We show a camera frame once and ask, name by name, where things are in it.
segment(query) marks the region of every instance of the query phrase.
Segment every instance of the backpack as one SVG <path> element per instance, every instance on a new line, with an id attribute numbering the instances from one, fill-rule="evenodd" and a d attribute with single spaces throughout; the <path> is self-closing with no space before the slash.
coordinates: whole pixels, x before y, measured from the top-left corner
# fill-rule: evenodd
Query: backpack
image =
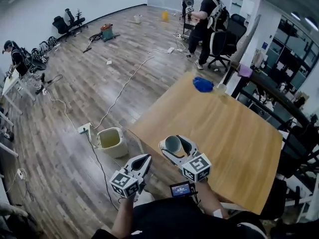
<path id="1" fill-rule="evenodd" d="M 216 4 L 216 7 L 207 18 L 207 28 L 212 28 L 215 32 L 218 30 L 226 31 L 229 20 L 229 12 L 221 0 L 219 2 L 217 0 L 212 1 Z"/>

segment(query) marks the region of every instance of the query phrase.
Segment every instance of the yellow bucket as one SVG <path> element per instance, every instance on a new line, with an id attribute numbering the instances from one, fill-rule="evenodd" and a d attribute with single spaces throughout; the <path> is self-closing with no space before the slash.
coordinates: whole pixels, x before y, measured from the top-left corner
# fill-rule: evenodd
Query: yellow bucket
<path id="1" fill-rule="evenodd" d="M 164 21 L 167 21 L 167 20 L 168 20 L 168 11 L 167 11 L 167 10 L 166 10 L 166 11 L 163 11 L 162 16 L 163 16 L 163 20 L 164 20 Z"/>

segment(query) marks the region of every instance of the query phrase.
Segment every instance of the ceiling light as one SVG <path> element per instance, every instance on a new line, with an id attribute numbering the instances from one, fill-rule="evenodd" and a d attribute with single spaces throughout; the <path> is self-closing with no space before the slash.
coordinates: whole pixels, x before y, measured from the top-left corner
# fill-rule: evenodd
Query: ceiling light
<path id="1" fill-rule="evenodd" d="M 319 31 L 318 29 L 318 25 L 317 23 L 315 22 L 315 20 L 311 17 L 305 17 L 305 20 L 307 21 L 307 23 L 312 26 L 316 31 Z"/>
<path id="2" fill-rule="evenodd" d="M 291 12 L 291 15 L 292 15 L 295 19 L 300 20 L 300 16 L 299 16 L 298 12 L 293 11 L 293 12 Z"/>

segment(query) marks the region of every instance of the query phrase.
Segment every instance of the small box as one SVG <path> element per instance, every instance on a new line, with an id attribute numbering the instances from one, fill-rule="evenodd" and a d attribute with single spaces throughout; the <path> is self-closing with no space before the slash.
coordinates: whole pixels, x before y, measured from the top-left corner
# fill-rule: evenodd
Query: small box
<path id="1" fill-rule="evenodd" d="M 134 177 L 116 171 L 110 179 L 115 193 L 128 198 L 139 190 L 139 181 Z"/>
<path id="2" fill-rule="evenodd" d="M 182 172 L 188 179 L 193 182 L 198 182 L 209 175 L 210 168 L 211 163 L 203 153 L 183 164 Z"/>

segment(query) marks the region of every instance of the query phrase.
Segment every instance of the black pants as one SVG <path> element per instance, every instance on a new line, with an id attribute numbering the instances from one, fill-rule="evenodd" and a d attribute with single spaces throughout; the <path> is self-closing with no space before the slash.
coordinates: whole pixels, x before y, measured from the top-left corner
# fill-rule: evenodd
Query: black pants
<path id="1" fill-rule="evenodd" d="M 194 29 L 189 36 L 188 50 L 190 53 L 194 53 L 196 47 L 200 41 L 202 41 L 202 50 L 199 57 L 199 64 L 203 65 L 207 62 L 210 54 L 210 36 L 211 33 L 199 33 L 199 30 Z"/>

